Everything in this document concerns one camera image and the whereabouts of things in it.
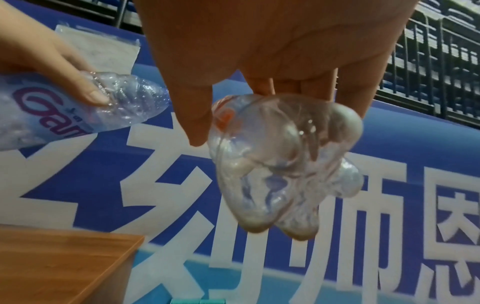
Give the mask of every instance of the metal pole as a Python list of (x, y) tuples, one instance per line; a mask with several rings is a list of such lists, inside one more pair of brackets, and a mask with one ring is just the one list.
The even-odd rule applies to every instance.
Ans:
[(113, 26), (116, 28), (120, 28), (120, 25), (124, 21), (125, 10), (127, 9), (127, 4), (129, 0), (120, 0), (120, 6), (118, 7), (115, 15), (115, 19), (113, 20)]

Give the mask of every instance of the fingernail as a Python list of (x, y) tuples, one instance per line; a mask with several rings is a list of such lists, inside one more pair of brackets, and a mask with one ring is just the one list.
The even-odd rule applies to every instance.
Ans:
[(99, 105), (107, 105), (110, 103), (110, 98), (100, 91), (91, 92), (89, 99), (92, 103)]

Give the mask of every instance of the teal object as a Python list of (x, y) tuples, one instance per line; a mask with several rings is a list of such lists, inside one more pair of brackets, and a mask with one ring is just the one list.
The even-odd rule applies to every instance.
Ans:
[(170, 304), (226, 304), (224, 299), (172, 299)]

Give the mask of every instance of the crumpled plastic bottle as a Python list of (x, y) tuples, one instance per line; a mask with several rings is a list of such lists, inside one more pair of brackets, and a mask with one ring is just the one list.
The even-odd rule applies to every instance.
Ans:
[(129, 127), (170, 104), (165, 88), (134, 75), (84, 76), (109, 96), (109, 106), (83, 105), (36, 73), (1, 75), (0, 151)]
[(344, 158), (363, 132), (352, 109), (280, 94), (228, 96), (212, 111), (208, 146), (218, 184), (245, 230), (276, 225), (292, 238), (312, 238), (328, 195), (361, 190), (364, 177)]

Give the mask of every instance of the bottle label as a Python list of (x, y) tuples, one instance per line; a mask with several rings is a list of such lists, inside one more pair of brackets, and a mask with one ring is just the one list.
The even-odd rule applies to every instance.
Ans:
[(92, 109), (84, 106), (35, 73), (0, 76), (2, 98), (18, 105), (15, 118), (45, 140), (55, 141), (95, 132), (100, 121)]

